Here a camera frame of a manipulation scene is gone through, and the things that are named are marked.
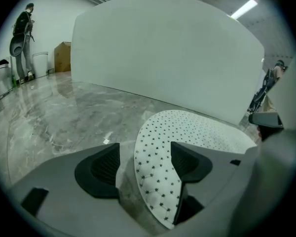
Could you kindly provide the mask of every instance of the white fabric with star pattern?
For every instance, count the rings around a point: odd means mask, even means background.
[[[185,111],[163,111],[142,126],[135,144],[135,174],[141,195],[152,214],[172,229],[181,181],[171,163],[170,142],[244,154],[256,146],[242,131]]]

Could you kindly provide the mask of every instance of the gray pants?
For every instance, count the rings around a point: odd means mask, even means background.
[[[32,73],[33,65],[32,65],[32,62],[31,62],[30,40],[31,40],[31,37],[26,35],[25,36],[24,48],[23,48],[23,54],[24,54],[24,57],[25,57],[26,70],[28,72]],[[22,67],[21,55],[22,55],[22,53],[20,53],[18,56],[15,57],[16,71],[18,72],[19,78],[24,79],[25,76],[24,76],[24,71],[23,71],[23,67]]]

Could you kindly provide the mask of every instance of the shiny floor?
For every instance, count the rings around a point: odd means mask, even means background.
[[[48,159],[103,145],[105,140],[119,142],[121,166],[116,182],[121,203],[152,234],[161,233],[163,227],[139,202],[133,154],[140,127],[164,110],[197,113],[132,93],[73,82],[70,72],[23,84],[0,100],[0,183],[8,189]],[[238,129],[259,143],[257,129],[247,116]]]

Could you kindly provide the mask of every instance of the marble floor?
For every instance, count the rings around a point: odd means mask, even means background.
[[[89,83],[71,73],[51,74],[23,84],[0,100],[0,183],[8,189],[42,162],[90,147],[120,143],[117,186],[121,204],[152,235],[166,229],[145,209],[134,174],[139,129],[155,113],[187,110],[147,97]],[[238,129],[259,143],[244,116]]]

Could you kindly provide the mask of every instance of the ceiling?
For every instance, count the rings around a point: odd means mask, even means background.
[[[102,3],[108,0],[92,0]],[[248,0],[200,0],[231,15]],[[278,59],[289,65],[296,52],[296,42],[291,35],[281,12],[271,0],[256,0],[258,5],[241,16],[242,23],[264,46],[265,58],[263,69],[272,68]]]

